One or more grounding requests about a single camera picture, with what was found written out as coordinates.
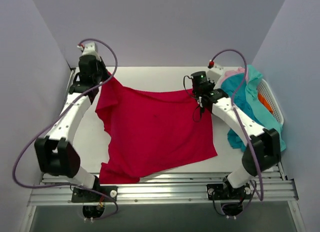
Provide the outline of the aluminium frame rail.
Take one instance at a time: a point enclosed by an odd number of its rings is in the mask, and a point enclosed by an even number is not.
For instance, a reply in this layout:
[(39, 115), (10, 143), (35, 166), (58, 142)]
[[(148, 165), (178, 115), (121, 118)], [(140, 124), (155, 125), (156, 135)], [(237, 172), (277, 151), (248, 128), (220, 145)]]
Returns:
[[(207, 185), (218, 183), (238, 168), (241, 154), (220, 154), (217, 157), (155, 173), (136, 184), (120, 184), (117, 203), (123, 204), (187, 204), (209, 203)], [(287, 180), (281, 165), (262, 174), (264, 201), (299, 199), (293, 180)]]

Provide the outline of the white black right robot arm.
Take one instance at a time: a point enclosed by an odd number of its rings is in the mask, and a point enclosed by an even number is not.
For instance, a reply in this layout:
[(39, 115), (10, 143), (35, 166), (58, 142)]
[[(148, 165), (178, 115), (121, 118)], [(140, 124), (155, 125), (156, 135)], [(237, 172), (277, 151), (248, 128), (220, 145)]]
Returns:
[(275, 129), (268, 130), (252, 120), (222, 89), (214, 89), (214, 83), (207, 79), (205, 71), (191, 74), (190, 79), (200, 110), (207, 109), (224, 121), (246, 146), (240, 166), (226, 177), (222, 185), (224, 196), (234, 198), (240, 187), (280, 162), (280, 135)]

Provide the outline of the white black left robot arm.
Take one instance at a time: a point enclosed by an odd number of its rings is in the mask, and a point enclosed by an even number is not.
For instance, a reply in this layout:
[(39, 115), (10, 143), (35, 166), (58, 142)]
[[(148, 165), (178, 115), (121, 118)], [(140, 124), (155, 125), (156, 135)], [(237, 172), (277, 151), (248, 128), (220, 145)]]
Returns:
[(81, 167), (81, 159), (73, 147), (73, 140), (85, 112), (92, 105), (99, 89), (97, 85), (109, 78), (109, 73), (98, 54), (83, 54), (79, 58), (79, 72), (69, 88), (61, 113), (44, 138), (34, 143), (40, 170), (52, 176), (65, 177), (69, 182), (84, 187), (88, 201), (100, 198), (97, 179)]

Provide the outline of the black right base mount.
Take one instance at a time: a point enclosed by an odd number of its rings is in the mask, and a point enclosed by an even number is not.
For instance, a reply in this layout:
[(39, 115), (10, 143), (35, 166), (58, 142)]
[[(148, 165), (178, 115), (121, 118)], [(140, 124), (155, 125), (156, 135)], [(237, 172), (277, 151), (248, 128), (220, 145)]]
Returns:
[(249, 184), (240, 188), (227, 188), (223, 183), (207, 184), (207, 197), (209, 200), (242, 200), (252, 195)]

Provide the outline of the light teal t shirt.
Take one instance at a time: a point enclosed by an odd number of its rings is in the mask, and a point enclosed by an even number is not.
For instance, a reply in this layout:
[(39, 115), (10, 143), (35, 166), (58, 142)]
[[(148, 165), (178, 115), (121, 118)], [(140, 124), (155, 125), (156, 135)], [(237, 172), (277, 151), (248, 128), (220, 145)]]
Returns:
[(283, 127), (268, 109), (258, 99), (258, 85), (263, 79), (263, 75), (252, 65), (247, 65), (248, 82), (245, 88), (246, 101), (251, 106), (254, 117), (259, 124), (270, 130), (274, 128), (279, 133), (280, 151), (283, 152), (287, 146), (282, 139)]

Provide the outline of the white perforated laundry basket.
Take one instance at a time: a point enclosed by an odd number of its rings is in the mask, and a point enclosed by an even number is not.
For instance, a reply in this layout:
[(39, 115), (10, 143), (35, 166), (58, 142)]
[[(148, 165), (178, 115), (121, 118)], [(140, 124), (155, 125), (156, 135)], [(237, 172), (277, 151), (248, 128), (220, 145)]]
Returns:
[(274, 94), (272, 93), (272, 90), (270, 88), (270, 86), (268, 85), (268, 83), (266, 82), (266, 80), (262, 79), (261, 82), (259, 83), (259, 85), (257, 86), (257, 91), (258, 93), (261, 93), (266, 100), (269, 102), (269, 104), (271, 105), (272, 109), (273, 109), (273, 117), (277, 120), (277, 122), (281, 125), (284, 124), (284, 117), (283, 114), (281, 112), (280, 106), (277, 103), (277, 100), (274, 96)]

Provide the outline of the orange t shirt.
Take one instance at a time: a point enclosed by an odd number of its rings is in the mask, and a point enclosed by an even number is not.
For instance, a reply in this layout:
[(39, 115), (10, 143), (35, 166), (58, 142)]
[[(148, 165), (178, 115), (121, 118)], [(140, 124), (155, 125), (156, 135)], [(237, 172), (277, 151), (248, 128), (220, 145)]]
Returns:
[(269, 104), (269, 102), (266, 100), (266, 98), (261, 94), (261, 93), (258, 93), (257, 95), (258, 97), (258, 100), (267, 108), (267, 110), (273, 114), (273, 109), (271, 107), (271, 105)]

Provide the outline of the pink t shirt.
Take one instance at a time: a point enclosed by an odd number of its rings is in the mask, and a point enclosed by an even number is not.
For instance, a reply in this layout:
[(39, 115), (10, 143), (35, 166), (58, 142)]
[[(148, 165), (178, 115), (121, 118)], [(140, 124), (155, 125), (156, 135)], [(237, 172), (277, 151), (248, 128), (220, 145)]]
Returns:
[(222, 84), (226, 79), (232, 77), (232, 76), (235, 76), (235, 75), (238, 75), (238, 74), (245, 74), (245, 69), (244, 68), (237, 68), (236, 70), (228, 70), (228, 71), (225, 71), (224, 74), (222, 75), (221, 77), (221, 80), (220, 80), (220, 83)]

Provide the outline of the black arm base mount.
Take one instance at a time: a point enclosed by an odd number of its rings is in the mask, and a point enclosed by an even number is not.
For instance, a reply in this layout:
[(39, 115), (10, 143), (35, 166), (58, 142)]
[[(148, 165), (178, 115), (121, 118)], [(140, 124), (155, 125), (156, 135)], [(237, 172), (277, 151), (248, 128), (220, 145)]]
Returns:
[[(99, 194), (91, 192), (86, 189), (80, 189), (78, 187), (73, 188), (71, 202), (73, 203), (89, 203), (89, 202), (111, 202), (117, 200), (118, 187), (114, 185), (102, 186), (98, 189)], [(105, 198), (101, 193), (107, 195), (110, 198)]]

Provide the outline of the blue t shirt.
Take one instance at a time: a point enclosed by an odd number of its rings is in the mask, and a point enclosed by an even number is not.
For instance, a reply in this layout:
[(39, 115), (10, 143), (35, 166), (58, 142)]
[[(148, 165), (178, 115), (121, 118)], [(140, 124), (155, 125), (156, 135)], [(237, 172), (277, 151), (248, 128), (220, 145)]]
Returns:
[[(234, 94), (236, 88), (239, 86), (240, 82), (243, 80), (244, 74), (236, 74), (224, 79), (221, 83), (221, 89), (224, 90), (230, 97)], [(236, 92), (234, 103), (248, 115), (249, 118), (253, 119), (254, 122), (257, 122), (259, 125), (261, 123), (255, 117), (254, 112), (252, 110), (252, 105), (250, 105), (246, 99), (246, 82), (242, 84), (239, 90)], [(246, 146), (244, 145), (241, 138), (232, 130), (230, 129), (227, 133), (227, 140), (230, 146), (233, 149), (240, 149), (242, 152), (245, 151)]]

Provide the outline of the red t shirt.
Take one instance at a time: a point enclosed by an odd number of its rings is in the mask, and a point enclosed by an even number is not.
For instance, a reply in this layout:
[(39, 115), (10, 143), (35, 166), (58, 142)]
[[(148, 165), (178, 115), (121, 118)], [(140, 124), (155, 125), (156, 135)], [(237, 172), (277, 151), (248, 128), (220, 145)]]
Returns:
[(101, 87), (96, 114), (110, 136), (102, 184), (142, 177), (217, 156), (210, 112), (196, 115), (188, 91), (147, 92), (111, 79)]

